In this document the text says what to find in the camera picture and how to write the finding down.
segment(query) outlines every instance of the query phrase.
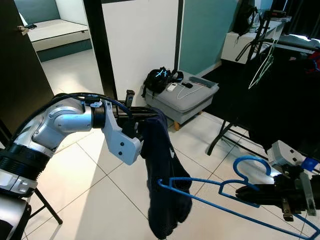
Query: door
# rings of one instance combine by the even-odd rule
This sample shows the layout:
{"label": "door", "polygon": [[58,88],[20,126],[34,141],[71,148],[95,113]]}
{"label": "door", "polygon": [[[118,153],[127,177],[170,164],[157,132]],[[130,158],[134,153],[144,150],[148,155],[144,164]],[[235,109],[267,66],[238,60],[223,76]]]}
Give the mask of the door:
{"label": "door", "polygon": [[[92,15],[98,12],[97,5],[94,6],[95,10],[88,11],[88,6],[93,5],[92,2],[100,4],[101,16]],[[176,43],[180,42],[177,26],[179,5],[183,6],[182,3],[179,0],[84,0],[97,60],[99,55],[110,54],[118,99],[125,99],[126,90],[131,89],[135,91],[132,105],[145,105],[141,94],[148,73],[163,66],[174,69],[175,58],[178,56],[176,49],[177,53],[179,52],[179,48],[176,48]],[[93,32],[90,25],[93,20],[102,23],[104,29]],[[107,34],[109,52],[103,52],[104,49],[101,51],[101,47],[98,50],[99,46],[95,45],[104,33]]]}
{"label": "door", "polygon": [[0,0],[0,142],[54,96],[38,56],[17,26],[23,26],[14,0]]}

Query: remote control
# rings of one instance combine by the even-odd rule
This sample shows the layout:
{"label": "remote control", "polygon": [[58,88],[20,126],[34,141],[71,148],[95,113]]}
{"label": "remote control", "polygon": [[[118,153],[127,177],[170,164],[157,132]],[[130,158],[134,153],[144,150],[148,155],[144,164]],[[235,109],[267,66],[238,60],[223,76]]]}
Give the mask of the remote control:
{"label": "remote control", "polygon": [[177,86],[176,83],[172,83],[170,86],[168,86],[168,88],[166,90],[168,92],[172,92],[176,88],[176,86]]}

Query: door handle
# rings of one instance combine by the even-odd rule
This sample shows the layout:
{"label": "door handle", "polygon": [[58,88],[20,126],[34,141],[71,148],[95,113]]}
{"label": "door handle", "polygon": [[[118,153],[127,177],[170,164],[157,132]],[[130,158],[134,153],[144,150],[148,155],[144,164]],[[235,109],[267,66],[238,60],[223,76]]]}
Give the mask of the door handle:
{"label": "door handle", "polygon": [[18,32],[20,32],[23,36],[26,35],[29,32],[29,28],[26,28],[24,26],[17,26],[16,27]]}

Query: gray cushioned stool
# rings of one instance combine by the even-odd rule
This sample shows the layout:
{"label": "gray cushioned stool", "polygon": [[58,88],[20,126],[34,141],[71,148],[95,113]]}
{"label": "gray cushioned stool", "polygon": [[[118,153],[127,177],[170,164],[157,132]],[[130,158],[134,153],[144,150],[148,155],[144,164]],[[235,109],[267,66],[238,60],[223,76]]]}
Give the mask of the gray cushioned stool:
{"label": "gray cushioned stool", "polygon": [[[185,87],[182,90],[183,86],[178,84],[173,91],[167,91],[166,88],[163,92],[155,93],[153,96],[153,92],[147,89],[145,95],[145,101],[148,105],[160,109],[167,117],[174,120],[174,127],[176,130],[179,130],[180,124],[183,124],[185,121],[209,106],[213,100],[214,94],[219,90],[217,83],[211,88],[206,86],[200,88],[201,85],[189,81],[189,78],[194,75],[187,72],[183,72],[183,75],[184,78],[182,82],[193,84],[192,88]],[[180,93],[179,98],[184,95],[186,96],[178,100],[177,96],[181,90],[182,92]]]}

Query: white wall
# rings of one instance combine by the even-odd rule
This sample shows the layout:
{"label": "white wall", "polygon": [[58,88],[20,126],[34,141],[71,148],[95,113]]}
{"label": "white wall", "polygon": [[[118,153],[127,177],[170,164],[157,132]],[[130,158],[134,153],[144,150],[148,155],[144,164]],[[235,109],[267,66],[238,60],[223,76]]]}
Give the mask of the white wall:
{"label": "white wall", "polygon": [[261,0],[255,0],[254,3],[255,3],[256,8],[257,8],[257,9],[260,9],[260,7],[261,7]]}
{"label": "white wall", "polygon": [[87,24],[83,0],[55,0],[60,18],[77,24]]}
{"label": "white wall", "polygon": [[142,85],[152,69],[173,69],[178,0],[102,4],[118,99],[134,90],[133,105],[145,105]]}

